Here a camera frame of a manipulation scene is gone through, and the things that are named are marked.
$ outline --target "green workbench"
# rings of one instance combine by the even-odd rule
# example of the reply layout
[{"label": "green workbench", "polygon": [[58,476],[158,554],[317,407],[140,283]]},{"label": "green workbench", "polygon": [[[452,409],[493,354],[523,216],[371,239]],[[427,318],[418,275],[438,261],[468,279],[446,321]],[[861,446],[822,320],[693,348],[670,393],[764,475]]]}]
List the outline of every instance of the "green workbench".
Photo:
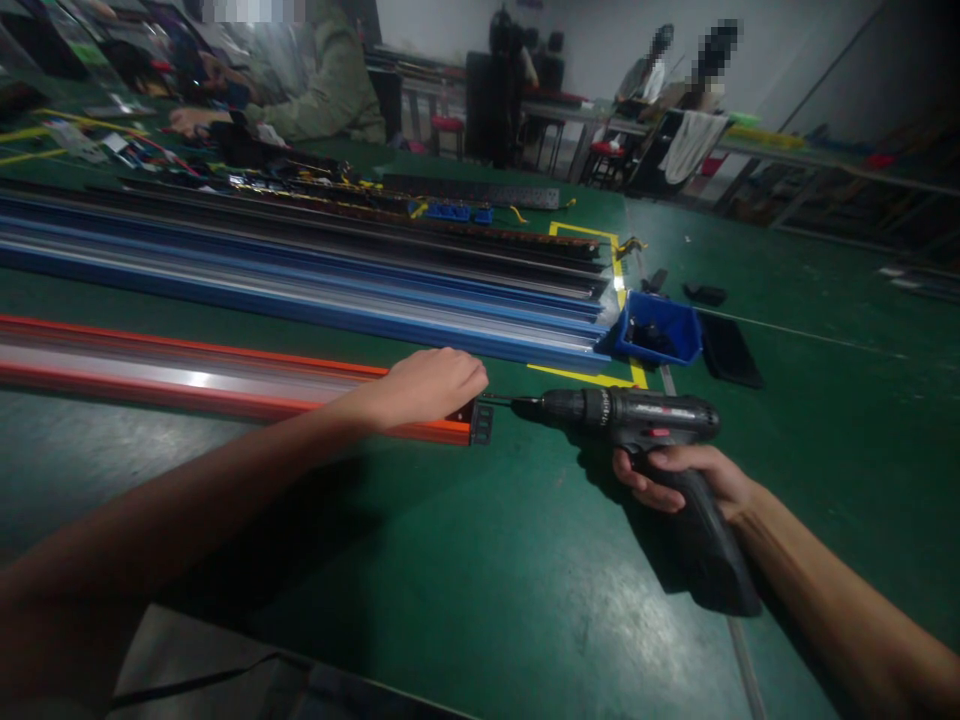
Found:
[{"label": "green workbench", "polygon": [[[531,181],[342,141],[313,149],[362,170]],[[91,181],[62,158],[0,175]],[[628,217],[619,196],[565,186],[571,197],[568,210],[529,213],[530,229],[557,220],[624,237],[632,227],[649,243],[648,271],[670,270],[670,295],[684,281],[730,291],[721,310],[742,320],[766,389],[717,382],[697,364],[674,369],[678,391],[711,399],[724,423],[717,444],[958,649],[956,309],[886,285],[879,256],[662,205],[631,203]],[[415,349],[5,269],[0,312],[371,365]],[[485,361],[495,392],[575,386]],[[3,542],[23,551],[251,427],[4,389]],[[348,451],[164,602],[483,717],[746,717],[726,621],[664,592],[655,520],[612,478],[607,448],[498,409],[488,447],[378,438]],[[771,607],[744,623],[769,716],[835,715],[842,695]]]}]

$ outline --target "orange aluminum profile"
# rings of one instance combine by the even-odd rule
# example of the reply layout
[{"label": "orange aluminum profile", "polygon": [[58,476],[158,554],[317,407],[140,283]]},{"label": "orange aluminum profile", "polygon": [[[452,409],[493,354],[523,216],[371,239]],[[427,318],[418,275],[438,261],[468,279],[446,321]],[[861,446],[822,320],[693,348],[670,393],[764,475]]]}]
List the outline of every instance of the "orange aluminum profile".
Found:
[{"label": "orange aluminum profile", "polygon": [[[0,382],[277,421],[313,410],[382,368],[0,315]],[[470,403],[396,437],[449,445],[489,440],[489,408]]]}]

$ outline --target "blue aluminum profile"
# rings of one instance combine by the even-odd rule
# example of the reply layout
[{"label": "blue aluminum profile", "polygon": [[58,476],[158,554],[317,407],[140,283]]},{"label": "blue aluminum profile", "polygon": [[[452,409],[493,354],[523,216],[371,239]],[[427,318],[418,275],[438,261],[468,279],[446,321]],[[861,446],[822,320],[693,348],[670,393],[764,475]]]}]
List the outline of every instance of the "blue aluminum profile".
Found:
[{"label": "blue aluminum profile", "polygon": [[69,229],[87,230],[98,238],[109,235],[118,239],[149,239],[161,243],[165,250],[176,249],[214,252],[222,257],[253,262],[268,262],[272,266],[312,270],[324,275],[373,280],[380,285],[404,287],[410,290],[442,290],[465,300],[503,304],[510,308],[546,313],[570,320],[592,322],[600,313],[599,303],[559,297],[548,293],[465,280],[436,273],[364,263],[332,256],[322,251],[274,245],[223,233],[200,233],[173,226],[146,223],[108,214],[91,213],[64,207],[51,207],[25,200],[0,196],[0,210],[4,220],[14,224],[17,219],[41,223],[45,230],[53,225]]},{"label": "blue aluminum profile", "polygon": [[[535,313],[508,311],[504,308],[496,308],[494,311],[489,307],[482,307],[480,303],[445,301],[445,305],[434,306],[433,303],[437,298],[420,296],[411,298],[407,293],[404,294],[404,300],[409,300],[412,303],[420,301],[429,303],[426,306],[415,308],[426,312],[425,316],[410,318],[386,310],[360,310],[344,307],[342,304],[337,306],[329,302],[287,296],[283,292],[272,291],[269,288],[258,290],[256,287],[257,282],[267,285],[269,281],[276,282],[278,278],[280,281],[287,283],[299,280],[307,288],[315,287],[316,282],[313,286],[310,285],[310,282],[316,281],[317,278],[311,277],[309,273],[292,273],[287,269],[280,274],[251,272],[249,264],[245,272],[244,268],[236,263],[224,267],[219,264],[219,260],[222,258],[218,257],[210,260],[210,258],[204,257],[204,254],[182,250],[170,254],[166,252],[167,249],[165,248],[151,248],[149,243],[123,241],[118,244],[115,239],[111,238],[105,238],[106,242],[98,243],[97,239],[93,237],[96,234],[89,231],[50,227],[49,224],[47,224],[48,227],[42,228],[43,225],[23,221],[15,224],[11,223],[4,233],[4,237],[0,239],[0,262],[10,267],[33,272],[60,275],[184,300],[221,305],[237,310],[394,337],[426,345],[453,345],[470,352],[518,362],[550,365],[589,373],[599,372],[609,362],[608,357],[590,349],[590,345],[606,329],[587,323],[570,322],[544,316],[537,317]],[[31,237],[36,242],[30,242],[29,238]],[[62,252],[54,252],[49,248],[44,248],[44,239],[55,245],[59,243],[59,247],[66,249]],[[106,255],[107,259],[92,257],[94,248],[91,247],[91,244],[103,244],[109,247],[109,252]],[[145,253],[167,258],[168,264],[169,260],[173,258],[187,262],[184,263],[181,271],[164,274],[161,271],[151,271],[149,268],[137,265],[138,255],[142,261]],[[198,263],[209,260],[208,264],[214,267],[219,265],[219,268],[226,271],[225,274],[233,278],[233,281],[215,282],[209,279],[203,281],[195,277],[191,278],[189,276],[191,260]],[[240,284],[241,280],[248,282],[251,287],[243,287]],[[342,289],[343,286],[342,284],[334,284],[334,287]],[[386,304],[388,297],[398,298],[399,296],[391,294],[381,297],[384,298]],[[576,342],[584,344],[585,347],[578,346],[576,349],[571,349],[571,347],[561,347],[557,344],[528,340],[522,337],[505,337],[503,334],[485,332],[483,329],[456,327],[449,322],[444,324],[430,319],[429,313],[431,310],[440,315],[444,308],[451,313],[459,311],[473,317],[479,316],[481,322],[489,321],[506,327],[510,327],[511,323],[518,323],[521,329],[532,327],[535,331],[549,333],[557,337],[564,337],[565,334],[569,334]],[[493,314],[484,317],[484,312],[492,312]]]},{"label": "blue aluminum profile", "polygon": [[288,265],[277,265],[264,262],[250,262],[238,260],[226,254],[203,253],[194,250],[157,245],[141,240],[114,238],[103,233],[82,230],[74,227],[63,227],[52,223],[20,220],[17,218],[0,218],[0,228],[6,232],[37,233],[44,236],[53,236],[65,242],[73,241],[74,253],[101,253],[111,254],[125,261],[136,263],[138,260],[159,260],[163,262],[170,258],[182,261],[182,268],[214,267],[214,272],[230,272],[236,278],[253,277],[261,279],[279,279],[287,282],[308,284],[315,292],[334,292],[342,297],[350,297],[356,302],[365,297],[382,303],[406,303],[422,313],[446,310],[450,313],[459,313],[462,317],[473,318],[478,322],[515,322],[529,328],[539,328],[545,332],[569,332],[585,338],[593,338],[595,342],[604,335],[608,328],[591,322],[568,320],[549,314],[516,309],[508,303],[489,303],[474,300],[462,300],[458,296],[449,296],[433,291],[417,291],[410,287],[390,287],[377,279],[331,277],[325,274],[305,271]]}]

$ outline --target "black metal bracket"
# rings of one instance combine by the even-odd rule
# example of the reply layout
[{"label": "black metal bracket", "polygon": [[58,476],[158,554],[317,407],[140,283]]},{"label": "black metal bracket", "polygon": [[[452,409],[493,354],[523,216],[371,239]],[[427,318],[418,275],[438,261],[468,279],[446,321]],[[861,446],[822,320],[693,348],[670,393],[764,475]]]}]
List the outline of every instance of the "black metal bracket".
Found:
[{"label": "black metal bracket", "polygon": [[493,435],[493,408],[483,403],[473,404],[473,419],[470,422],[470,444],[489,445]]}]

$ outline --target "drill bit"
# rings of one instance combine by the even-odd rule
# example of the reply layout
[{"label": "drill bit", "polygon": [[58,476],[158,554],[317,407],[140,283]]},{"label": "drill bit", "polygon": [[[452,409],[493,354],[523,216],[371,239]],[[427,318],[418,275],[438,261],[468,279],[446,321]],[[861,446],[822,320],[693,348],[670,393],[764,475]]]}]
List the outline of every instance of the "drill bit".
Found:
[{"label": "drill bit", "polygon": [[510,397],[509,395],[495,395],[493,393],[483,393],[480,397],[485,400],[505,400],[506,402],[526,402],[533,405],[539,405],[541,400],[540,398],[535,397]]}]

